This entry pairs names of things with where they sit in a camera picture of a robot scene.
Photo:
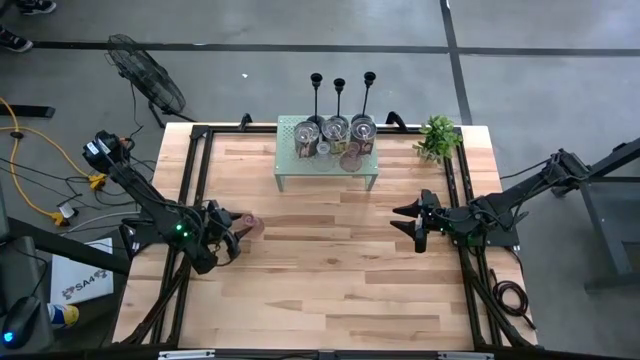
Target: gray floor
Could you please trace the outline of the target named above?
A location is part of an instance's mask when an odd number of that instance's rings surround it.
[[[640,47],[637,1],[450,0],[450,6],[460,46]],[[3,22],[16,32],[48,41],[104,41],[109,34],[126,33],[148,42],[446,45],[437,0],[192,0],[188,5],[175,0],[66,0],[52,16],[24,19],[9,14]],[[419,123],[429,114],[442,113],[460,122],[448,55],[152,55],[185,94],[186,113],[201,120],[238,121],[250,112],[258,121],[273,121],[278,114],[308,113],[313,104],[308,75],[315,71],[329,80],[347,80],[344,111],[355,112],[363,96],[362,73],[371,70],[378,74],[370,96],[374,116],[384,118],[395,110],[407,122]],[[473,122],[490,127],[503,175],[560,147],[591,163],[640,133],[635,109],[640,58],[463,56],[461,62]],[[103,51],[34,50],[21,56],[2,52],[0,64],[0,96],[16,104],[55,106],[53,120],[22,123],[46,131],[85,169],[81,148],[96,131],[128,134],[135,129],[128,83],[107,63]],[[330,112],[334,95],[327,85],[321,88],[319,102]],[[162,132],[139,94],[137,118],[146,126],[136,155],[154,159]],[[0,143],[0,155],[8,157],[10,146],[8,140]],[[34,136],[22,141],[17,161],[74,175]],[[637,164],[629,166],[630,172],[640,170]],[[7,174],[0,174],[0,179],[11,216],[56,231],[24,204]],[[64,184],[47,183],[66,190]],[[35,185],[24,187],[48,209],[60,201]],[[607,274],[610,265],[580,195],[557,200],[543,194],[524,209],[530,215],[518,230],[540,343],[554,350],[640,357],[640,293],[589,296],[583,290],[584,282]],[[83,209],[80,219],[108,211],[116,210]],[[99,233],[79,233],[76,238],[86,240]]]

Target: green plant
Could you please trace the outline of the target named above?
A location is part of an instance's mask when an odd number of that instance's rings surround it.
[[[462,143],[462,137],[453,132],[453,121],[444,115],[429,116],[428,124],[420,128],[424,141],[413,144],[413,148],[419,157],[440,164],[442,159],[451,158],[451,148]]]

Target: glass jar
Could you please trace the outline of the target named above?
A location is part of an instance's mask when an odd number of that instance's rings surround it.
[[[369,155],[373,151],[378,128],[376,123],[366,117],[360,117],[351,123],[351,142],[358,143],[360,155]]]
[[[331,146],[332,154],[342,154],[349,140],[349,123],[342,117],[332,116],[322,122],[322,136]]]
[[[296,154],[299,158],[309,158],[316,154],[316,146],[320,137],[318,125],[311,121],[303,121],[293,129]]]
[[[335,159],[331,155],[331,146],[326,141],[321,141],[316,146],[316,157],[313,159],[313,168],[319,172],[327,172],[335,166]]]
[[[362,167],[362,156],[360,156],[360,145],[350,142],[347,151],[340,157],[340,167],[346,172],[356,172]]]

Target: wooden tabletop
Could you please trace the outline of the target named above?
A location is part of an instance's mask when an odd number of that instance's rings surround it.
[[[153,184],[170,199],[178,197],[191,126],[167,124]],[[462,131],[474,194],[501,191],[488,128]],[[450,205],[443,167],[421,163],[411,149],[419,139],[376,139],[380,175],[370,193],[361,178],[344,177],[289,177],[280,193],[273,176],[275,134],[216,135],[204,198],[253,213],[265,230],[242,240],[243,253],[230,266],[201,276],[191,272],[180,346],[472,349],[455,248],[431,233],[427,252],[416,254],[412,240],[389,225],[407,220],[391,209],[413,202],[421,189]],[[458,196],[464,203],[464,194]],[[156,300],[166,251],[155,245],[134,259],[114,341],[129,335]],[[523,285],[511,254],[489,248],[487,259],[500,280]],[[489,341],[482,306],[480,312]],[[521,318],[510,320],[536,342]]]

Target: table leg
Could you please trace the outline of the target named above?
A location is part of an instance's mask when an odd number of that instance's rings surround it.
[[[278,184],[278,190],[284,192],[284,176],[276,175],[276,183]]]
[[[371,191],[373,188],[373,184],[375,184],[378,175],[365,176],[364,177],[364,188],[367,191]]]

